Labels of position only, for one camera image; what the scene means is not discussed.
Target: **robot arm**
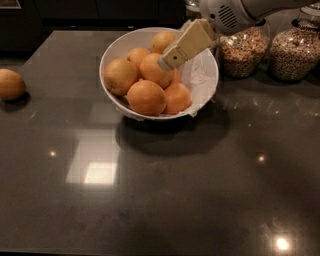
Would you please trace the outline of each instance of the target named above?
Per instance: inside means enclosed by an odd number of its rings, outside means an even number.
[[[303,7],[319,0],[201,0],[204,19],[193,21],[159,59],[164,70],[179,67],[208,48],[214,31],[232,35],[274,12]]]
[[[314,0],[202,0],[202,17],[224,35],[232,35],[280,10],[303,7]]]

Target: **white bowl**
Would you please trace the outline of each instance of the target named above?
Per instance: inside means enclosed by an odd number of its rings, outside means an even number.
[[[182,83],[190,90],[192,104],[185,111],[177,115],[160,115],[157,117],[141,115],[132,111],[123,98],[119,98],[110,93],[106,89],[103,79],[104,69],[110,61],[116,58],[125,58],[126,54],[135,47],[144,47],[150,50],[152,37],[163,30],[170,30],[179,35],[178,30],[160,27],[143,28],[129,32],[119,37],[107,48],[100,62],[100,81],[105,93],[123,115],[138,121],[145,119],[165,121],[185,115],[194,117],[198,110],[212,98],[218,84],[219,71],[216,60],[210,50],[206,49],[178,68]]]

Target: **background wall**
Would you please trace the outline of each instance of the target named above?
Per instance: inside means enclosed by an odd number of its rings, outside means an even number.
[[[184,0],[19,0],[21,10],[0,9],[0,54],[33,52],[53,30],[180,28]],[[271,36],[288,29],[299,9],[267,17]]]

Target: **glass jar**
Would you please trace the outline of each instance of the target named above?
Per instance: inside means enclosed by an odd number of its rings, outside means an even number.
[[[295,82],[304,78],[320,60],[320,2],[300,9],[292,28],[272,40],[268,72],[274,78]]]
[[[265,19],[232,36],[220,37],[221,67],[226,76],[249,77],[266,54],[270,26]]]

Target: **kitchen counter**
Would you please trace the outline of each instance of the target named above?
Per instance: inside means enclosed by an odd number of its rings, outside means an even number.
[[[101,87],[124,31],[55,31],[0,102],[0,251],[320,255],[320,80],[221,76],[195,118],[138,122]]]

